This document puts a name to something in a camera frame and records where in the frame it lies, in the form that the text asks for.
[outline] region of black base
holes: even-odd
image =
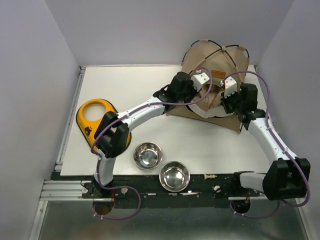
[[[178,193],[165,190],[159,181],[158,175],[115,175],[108,187],[130,186],[138,190],[141,196],[141,208],[228,208],[228,197],[258,196],[253,190],[242,187],[235,188],[233,174],[216,174],[216,178],[204,179],[204,175],[191,174],[190,182],[186,189]],[[88,192],[83,194],[84,199],[111,198],[111,191],[101,189],[92,176],[60,176],[54,172],[52,180],[89,180],[84,187]],[[220,192],[213,188],[220,186]],[[115,208],[133,209],[138,205],[136,193],[128,189],[127,193],[121,193],[120,189],[115,190]]]

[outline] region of cable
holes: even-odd
[[[194,44],[196,44],[198,42],[200,42],[200,40],[197,40],[197,41],[193,42],[190,46],[192,47]],[[182,61],[181,61],[182,63],[184,62],[186,55],[187,55],[187,52],[185,52],[185,54],[184,54],[184,56],[182,58]]]
[[[88,179],[90,179],[90,178],[92,178],[92,177],[93,177],[93,176],[86,176],[85,178],[83,178],[83,179],[80,181],[80,185],[81,185],[82,187],[84,187],[85,189],[89,190],[84,184],[82,184],[82,182],[85,181],[85,180],[88,180]]]
[[[111,196],[112,196],[112,202],[115,203],[115,201],[116,201],[115,190],[111,191]]]
[[[311,195],[311,190],[310,190],[310,186],[309,186],[309,183],[308,183],[308,180],[304,174],[304,172],[302,171],[301,167],[299,166],[299,164],[297,163],[297,161],[295,160],[295,158],[293,156],[291,156],[288,151],[286,150],[286,148],[282,145],[281,141],[277,138],[277,136],[275,135],[274,131],[272,130],[272,128],[270,128],[270,125],[269,125],[269,121],[268,121],[268,118],[269,118],[269,109],[270,109],[270,89],[269,89],[269,86],[267,84],[267,82],[260,76],[258,75],[257,73],[253,72],[253,71],[237,71],[237,72],[234,72],[234,73],[231,73],[229,74],[228,76],[226,76],[224,78],[224,80],[222,80],[223,82],[235,75],[235,74],[242,74],[242,73],[249,73],[249,74],[253,74],[253,75],[256,75],[265,85],[266,87],[266,92],[267,92],[267,100],[266,100],[266,111],[265,111],[265,125],[267,127],[267,130],[270,132],[272,138],[276,141],[276,143],[280,146],[281,150],[283,151],[283,153],[285,155],[287,155],[287,157],[293,162],[293,165],[296,167],[296,169],[298,170],[299,174],[301,175],[302,179],[303,179],[303,182],[305,184],[305,187],[306,187],[306,197],[305,197],[305,200],[302,202],[302,203],[299,203],[299,204],[293,204],[293,203],[290,203],[286,200],[282,200],[284,203],[292,206],[292,207],[302,207],[304,205],[306,205],[309,200],[310,200],[310,195]]]
[[[131,213],[130,215],[128,216],[120,216],[120,217],[117,217],[117,216],[104,216],[104,215],[99,215],[97,214],[96,212],[96,206],[93,205],[93,210],[94,210],[94,216],[98,216],[102,219],[109,219],[109,220],[124,220],[124,219],[129,219],[131,218],[132,216],[136,215],[138,212],[139,212],[139,209],[140,209],[140,206],[141,206],[141,196],[139,194],[139,192],[132,186],[114,186],[114,187],[105,187],[102,182],[101,182],[101,179],[100,179],[100,171],[99,171],[99,168],[100,168],[100,162],[101,160],[98,160],[98,163],[96,165],[96,175],[97,175],[97,181],[100,185],[100,187],[102,189],[105,189],[105,190],[116,190],[116,189],[122,189],[122,188],[127,188],[127,189],[131,189],[133,190],[137,196],[138,196],[138,206],[137,208],[134,210],[133,213]]]
[[[220,47],[222,49],[222,46],[220,44],[216,43],[215,41],[212,41],[212,40],[209,39],[208,42],[209,43],[213,43],[213,44],[217,45],[218,47]]]
[[[145,104],[145,105],[142,105],[134,110],[132,110],[131,112],[129,112],[127,115],[124,115],[123,117],[120,117],[118,118],[117,120],[113,121],[112,123],[110,123],[108,126],[106,126],[101,132],[100,134],[96,137],[96,139],[94,140],[90,150],[91,150],[91,153],[97,155],[99,158],[102,158],[102,156],[96,152],[94,150],[97,142],[99,141],[99,139],[101,138],[101,136],[103,136],[103,134],[108,130],[110,129],[114,124],[122,121],[123,119],[127,118],[128,116],[132,115],[133,113],[141,110],[141,109],[144,109],[144,108],[147,108],[149,106],[153,106],[153,105],[171,105],[171,106],[188,106],[188,105],[191,105],[191,104],[196,104],[200,101],[202,101],[211,91],[211,88],[212,88],[212,85],[213,85],[213,80],[212,80],[212,75],[211,75],[211,72],[209,71],[209,69],[207,69],[206,67],[199,67],[199,69],[203,69],[205,71],[208,72],[208,75],[209,75],[209,78],[210,78],[210,85],[209,85],[209,88],[208,88],[208,91],[205,93],[205,95],[203,97],[201,97],[200,99],[198,99],[197,101],[192,101],[192,102],[188,102],[188,103],[174,103],[174,102],[162,102],[162,101],[159,101],[159,102],[152,102],[149,104]],[[133,191],[135,191],[135,193],[137,194],[138,196],[138,206],[136,208],[136,210],[128,215],[128,216],[125,216],[125,217],[107,217],[107,216],[103,216],[103,215],[99,215],[96,213],[96,210],[95,210],[95,206],[93,206],[93,210],[94,210],[94,216],[98,216],[102,219],[110,219],[110,220],[124,220],[124,219],[128,219],[128,218],[131,218],[132,216],[134,216],[135,214],[138,213],[139,209],[140,209],[140,206],[141,206],[141,196],[139,194],[139,192],[132,186],[115,186],[115,187],[105,187],[102,182],[101,182],[101,179],[100,179],[100,162],[101,160],[99,159],[98,162],[97,162],[97,165],[96,165],[96,176],[97,176],[97,182],[99,183],[100,187],[102,189],[105,189],[105,190],[116,190],[116,189],[121,189],[121,188],[127,188],[127,189],[131,189]]]
[[[245,202],[246,204],[250,202],[250,195],[249,195],[249,191],[246,191],[246,197],[245,197],[244,202]]]
[[[236,63],[234,61],[234,59],[230,56],[230,54],[227,52],[227,50],[224,50],[224,52],[228,55],[228,57],[231,59],[231,61],[233,62],[233,65],[236,67]]]
[[[221,51],[222,50],[222,48],[220,48],[220,49],[218,49],[218,50],[215,50],[215,51],[213,51],[212,53],[210,53],[208,56],[206,56],[204,59],[208,59],[209,57],[211,57],[213,54],[215,54],[215,53],[217,53],[217,52],[219,52],[219,51]]]
[[[228,45],[228,46],[225,46],[225,48],[230,48],[230,47],[239,47],[239,45]],[[247,55],[247,58],[249,58],[250,56],[249,56],[249,52],[248,52],[248,50],[245,48],[244,49],[245,51],[246,51],[246,55]]]
[[[251,216],[251,215],[244,215],[243,213],[239,213],[235,210],[235,204],[233,201],[230,201],[229,203],[229,207],[232,210],[233,214],[244,217],[244,218],[248,218],[248,219],[267,219],[270,218],[272,216],[274,216],[276,213],[278,213],[278,211],[281,209],[281,203],[278,203],[278,207],[270,214],[266,215],[266,216]]]

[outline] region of white wall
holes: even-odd
[[[189,45],[241,44],[257,64],[293,0],[45,0],[80,65],[180,64]]]
[[[280,135],[311,163],[308,210],[320,237],[320,2],[296,0],[258,65]]]
[[[0,3],[0,239],[29,237],[79,68],[43,0]]]

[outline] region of metal bowl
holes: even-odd
[[[133,153],[135,164],[144,170],[154,169],[162,160],[160,147],[153,142],[144,142]]]
[[[180,192],[190,181],[190,173],[185,165],[178,161],[168,162],[159,173],[161,185],[170,192]]]

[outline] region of yellow handle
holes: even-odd
[[[90,147],[92,146],[92,144],[95,141],[94,135],[98,129],[98,126],[100,125],[101,120],[102,120],[102,117],[98,120],[95,120],[95,121],[89,121],[85,118],[84,110],[85,110],[85,108],[87,108],[91,104],[103,105],[105,107],[106,113],[109,111],[117,113],[117,110],[110,102],[108,102],[107,100],[104,100],[104,99],[100,99],[100,98],[91,99],[91,100],[85,102],[79,108],[79,110],[76,114],[76,123],[78,124],[83,136],[85,137],[85,139],[88,142],[88,144],[90,145]],[[129,145],[130,141],[131,141],[131,133],[129,134],[128,139],[126,141],[127,146]]]

